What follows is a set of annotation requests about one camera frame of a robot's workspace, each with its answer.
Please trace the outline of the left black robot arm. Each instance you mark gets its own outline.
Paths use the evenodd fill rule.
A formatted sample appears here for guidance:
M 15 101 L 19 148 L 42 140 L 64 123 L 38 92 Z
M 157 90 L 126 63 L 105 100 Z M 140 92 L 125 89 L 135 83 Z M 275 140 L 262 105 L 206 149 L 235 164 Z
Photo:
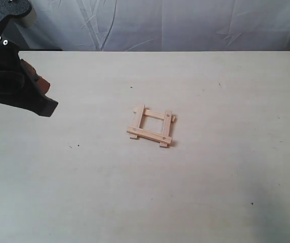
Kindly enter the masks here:
M 20 47 L 2 33 L 14 19 L 28 28 L 35 18 L 30 1 L 0 1 L 0 104 L 50 117 L 58 102 L 46 96 L 50 83 L 19 57 Z

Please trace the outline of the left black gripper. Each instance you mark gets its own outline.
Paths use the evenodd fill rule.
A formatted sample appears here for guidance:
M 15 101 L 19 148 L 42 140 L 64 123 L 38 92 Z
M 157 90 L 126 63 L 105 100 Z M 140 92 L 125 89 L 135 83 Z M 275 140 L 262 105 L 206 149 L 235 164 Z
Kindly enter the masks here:
M 15 43 L 0 44 L 0 104 L 50 117 L 58 105 L 46 96 L 50 87 L 31 64 L 19 57 Z

